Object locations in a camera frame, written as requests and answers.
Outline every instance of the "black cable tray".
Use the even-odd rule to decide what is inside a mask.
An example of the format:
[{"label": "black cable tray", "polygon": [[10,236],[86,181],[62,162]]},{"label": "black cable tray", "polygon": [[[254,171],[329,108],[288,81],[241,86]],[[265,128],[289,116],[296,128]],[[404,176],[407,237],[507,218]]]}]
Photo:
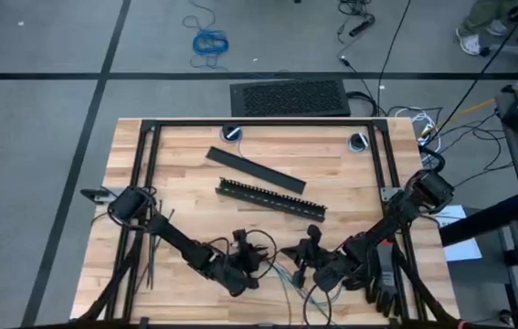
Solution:
[{"label": "black cable tray", "polygon": [[299,217],[313,219],[320,223],[325,219],[325,209],[327,209],[326,206],[320,206],[297,197],[280,195],[264,188],[242,184],[222,177],[220,177],[220,186],[216,188],[216,193]]}]

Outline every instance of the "floor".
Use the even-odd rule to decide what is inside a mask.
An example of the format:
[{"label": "floor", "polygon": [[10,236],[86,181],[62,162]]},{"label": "floor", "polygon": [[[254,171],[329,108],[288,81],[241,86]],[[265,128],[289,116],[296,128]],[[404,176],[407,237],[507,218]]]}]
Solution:
[{"label": "floor", "polygon": [[[376,23],[342,52],[336,31],[344,16],[333,1],[197,2],[213,8],[213,28],[227,32],[230,49],[219,60],[225,69],[190,65],[196,32],[183,27],[182,18],[197,15],[206,23],[210,17],[186,1],[0,0],[0,328],[22,323],[38,269],[51,265],[41,262],[48,241],[57,252],[44,277],[45,293],[41,284],[33,292],[42,300],[36,324],[68,320],[94,211],[79,190],[100,185],[118,118],[229,116],[230,83],[281,71],[346,78],[347,90],[364,90],[354,79],[364,77],[375,94],[407,4],[373,0],[368,10]],[[465,55],[453,38],[471,4],[412,1],[386,65],[383,108],[442,106],[440,118],[453,111],[489,60]],[[338,54],[362,75],[348,74]],[[487,73],[462,109],[514,83],[518,57],[500,54]],[[360,101],[350,106],[353,116],[370,112]],[[476,111],[450,127],[490,113],[492,107]],[[496,129],[500,123],[490,119],[485,126]],[[443,137],[443,146],[456,138],[456,133]],[[444,153],[444,176],[456,184],[479,173],[496,153],[495,142],[466,136]],[[501,153],[496,165],[510,161],[504,141]],[[487,207],[517,191],[514,171],[504,169],[458,188],[455,203]],[[454,278],[454,284],[466,319],[488,318],[505,306],[503,295],[494,298],[503,289],[500,283],[475,288],[475,282]],[[489,301],[476,297],[486,291]]]}]

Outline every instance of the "blue cable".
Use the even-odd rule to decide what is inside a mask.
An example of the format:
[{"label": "blue cable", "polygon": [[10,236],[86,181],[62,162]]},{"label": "blue cable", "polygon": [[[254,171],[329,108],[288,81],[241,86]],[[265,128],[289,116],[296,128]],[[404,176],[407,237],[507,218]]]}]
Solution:
[{"label": "blue cable", "polygon": [[[212,14],[212,22],[205,27],[200,25],[197,16],[190,15],[182,19],[182,25],[184,27],[197,29],[197,34],[194,37],[194,42],[192,43],[194,56],[190,58],[189,64],[196,69],[210,68],[224,69],[228,71],[228,69],[218,65],[218,57],[227,52],[229,47],[226,32],[222,30],[210,29],[210,27],[216,23],[216,13],[214,13],[214,11],[208,7],[198,5],[194,2],[194,0],[189,0],[189,3]],[[193,24],[188,24],[187,21],[193,21]],[[204,64],[194,64],[194,58],[196,56],[203,58]]]}]

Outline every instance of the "white sneaker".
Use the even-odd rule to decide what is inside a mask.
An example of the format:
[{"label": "white sneaker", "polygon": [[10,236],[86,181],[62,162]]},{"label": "white sneaker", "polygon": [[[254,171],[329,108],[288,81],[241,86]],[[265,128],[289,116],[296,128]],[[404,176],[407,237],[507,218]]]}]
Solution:
[{"label": "white sneaker", "polygon": [[480,37],[477,34],[462,37],[460,31],[456,28],[456,36],[460,40],[460,47],[463,52],[472,56],[480,55]]},{"label": "white sneaker", "polygon": [[508,27],[498,19],[494,19],[489,26],[486,27],[486,31],[495,37],[502,37],[508,32]]}]

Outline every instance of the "pants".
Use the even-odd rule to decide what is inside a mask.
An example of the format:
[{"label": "pants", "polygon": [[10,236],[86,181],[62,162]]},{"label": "pants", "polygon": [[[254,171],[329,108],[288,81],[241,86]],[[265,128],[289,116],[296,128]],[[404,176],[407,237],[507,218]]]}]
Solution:
[{"label": "pants", "polygon": [[508,13],[517,6],[518,0],[476,0],[470,14],[459,27],[460,35],[466,37],[478,34],[494,19],[499,19],[507,25]]}]

